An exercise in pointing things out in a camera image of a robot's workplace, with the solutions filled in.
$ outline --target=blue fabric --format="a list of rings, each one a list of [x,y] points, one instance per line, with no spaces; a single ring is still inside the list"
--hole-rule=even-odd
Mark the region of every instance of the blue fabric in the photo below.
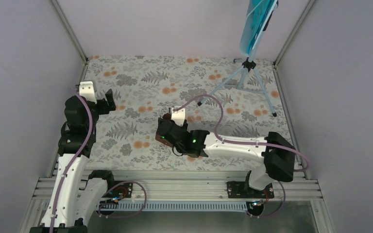
[[[253,7],[257,8],[253,12],[253,20],[251,28],[253,30],[253,36],[252,39],[248,45],[248,54],[251,52],[251,48],[253,47],[256,38],[262,31],[262,24],[267,19],[267,13],[270,11],[270,9],[273,7],[274,0],[252,0]]]

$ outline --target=floral tablecloth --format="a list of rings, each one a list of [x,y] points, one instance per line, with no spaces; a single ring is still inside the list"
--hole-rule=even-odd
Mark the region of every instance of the floral tablecloth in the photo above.
[[[176,157],[171,148],[155,141],[158,117],[168,108],[181,105],[196,95],[209,93],[241,64],[232,58],[169,56],[94,56],[85,80],[97,86],[97,98],[112,88],[117,110],[101,116],[97,142],[92,148],[88,169],[246,171],[256,162],[233,157]],[[219,133],[240,137],[266,136],[276,131],[290,140],[287,122],[272,71],[271,61],[256,60],[262,80],[278,117],[270,113],[262,94],[223,88],[215,96],[225,110]],[[237,83],[240,75],[230,83]],[[259,89],[254,74],[245,88]],[[187,108],[189,130],[212,130],[220,117],[213,101]]]

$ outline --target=white wall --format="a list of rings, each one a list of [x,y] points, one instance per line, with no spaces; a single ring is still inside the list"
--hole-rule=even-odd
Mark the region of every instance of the white wall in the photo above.
[[[50,1],[0,0],[0,233],[19,229],[48,171],[82,64]]]
[[[241,57],[249,0],[59,0],[87,55]],[[308,0],[281,0],[257,52],[275,60]]]
[[[278,66],[335,231],[373,233],[373,1],[317,1]]]

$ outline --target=black mounting plate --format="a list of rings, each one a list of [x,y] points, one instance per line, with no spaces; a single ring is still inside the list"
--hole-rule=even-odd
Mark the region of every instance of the black mounting plate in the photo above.
[[[117,185],[120,182],[122,182],[122,181],[114,181],[114,186]],[[133,183],[124,183],[124,184],[121,184],[120,186],[114,188],[114,190],[112,190],[111,192],[109,192],[108,194],[106,194],[104,196],[104,198],[115,198],[115,197],[119,197],[120,195],[123,195],[122,189],[120,187],[124,187],[127,190],[125,198],[126,199],[127,198],[131,198],[133,186],[134,186]]]
[[[274,198],[274,191],[270,191],[272,188],[272,183],[267,185],[264,190],[259,191],[253,188],[247,188],[245,190],[245,182],[244,181],[229,181],[226,183],[227,190],[228,190],[228,198],[230,199],[265,199],[265,193],[267,192],[268,198]]]

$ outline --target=blue drying rack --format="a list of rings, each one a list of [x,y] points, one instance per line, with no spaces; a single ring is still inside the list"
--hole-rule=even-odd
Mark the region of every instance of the blue drying rack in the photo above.
[[[267,99],[268,105],[271,108],[271,113],[274,117],[277,116],[274,106],[271,103],[270,97],[262,83],[261,76],[258,70],[255,68],[254,57],[258,48],[259,42],[264,31],[267,29],[270,21],[272,12],[278,7],[278,0],[250,0],[250,4],[247,11],[247,18],[245,21],[244,31],[242,32],[241,42],[239,44],[239,50],[247,59],[234,59],[235,62],[242,62],[242,66],[232,73],[225,81],[217,86],[209,95],[213,95],[223,86],[232,86],[241,91],[248,91],[251,93],[263,93]],[[254,71],[256,79],[258,80],[261,90],[250,90],[242,87],[245,78],[248,73]],[[227,84],[233,77],[241,73],[241,79],[238,84]],[[202,99],[198,102],[198,106],[201,106],[208,98]]]

